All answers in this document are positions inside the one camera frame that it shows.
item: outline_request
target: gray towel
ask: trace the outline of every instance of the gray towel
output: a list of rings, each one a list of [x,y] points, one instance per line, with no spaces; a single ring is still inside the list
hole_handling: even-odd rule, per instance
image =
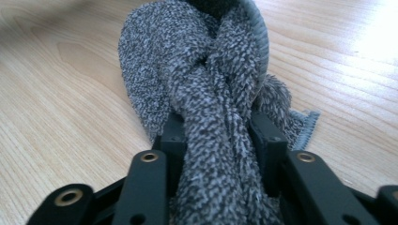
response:
[[[291,111],[285,85],[265,73],[267,30],[250,17],[252,2],[212,0],[219,4],[211,10],[200,2],[141,6],[128,16],[119,42],[125,85],[149,139],[162,134],[171,111],[184,118],[188,150],[173,222],[280,224],[278,200],[263,190],[246,122],[252,110],[264,112],[290,149],[302,149],[317,113]]]

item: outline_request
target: towel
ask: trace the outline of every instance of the towel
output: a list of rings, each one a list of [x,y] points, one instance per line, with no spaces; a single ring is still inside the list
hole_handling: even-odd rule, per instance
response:
[[[247,131],[266,113],[291,150],[303,150],[317,112],[290,109],[291,95],[267,74],[267,28],[251,0],[145,4],[127,17],[118,45],[133,108],[154,141],[170,112],[184,118],[187,153],[175,224],[282,224],[262,187]]]

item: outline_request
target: wood grain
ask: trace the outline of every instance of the wood grain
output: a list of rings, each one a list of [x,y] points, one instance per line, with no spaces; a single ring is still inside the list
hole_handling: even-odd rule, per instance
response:
[[[99,190],[149,141],[118,63],[120,29],[145,1],[0,0],[0,224],[24,224],[53,190]],[[322,115],[308,150],[349,186],[398,184],[396,1],[256,0],[269,72],[293,108]]]

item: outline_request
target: wooden table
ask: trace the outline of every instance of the wooden table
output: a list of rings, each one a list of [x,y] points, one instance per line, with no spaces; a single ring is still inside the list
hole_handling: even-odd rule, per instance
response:
[[[120,29],[140,0],[0,0],[0,224],[53,190],[99,190],[150,147],[121,78]],[[398,4],[257,0],[269,72],[322,115],[308,147],[349,186],[398,184]]]

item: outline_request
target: gray fabric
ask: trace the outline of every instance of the gray fabric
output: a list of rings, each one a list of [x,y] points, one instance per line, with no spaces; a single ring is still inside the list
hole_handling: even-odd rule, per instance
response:
[[[259,73],[261,55],[241,5],[219,20],[177,0],[128,16],[120,65],[149,139],[161,135],[171,110],[184,118],[188,150],[173,202],[175,224],[281,223],[278,201],[262,188],[245,125],[252,110],[265,112],[292,147],[306,117],[290,116],[285,85]]]

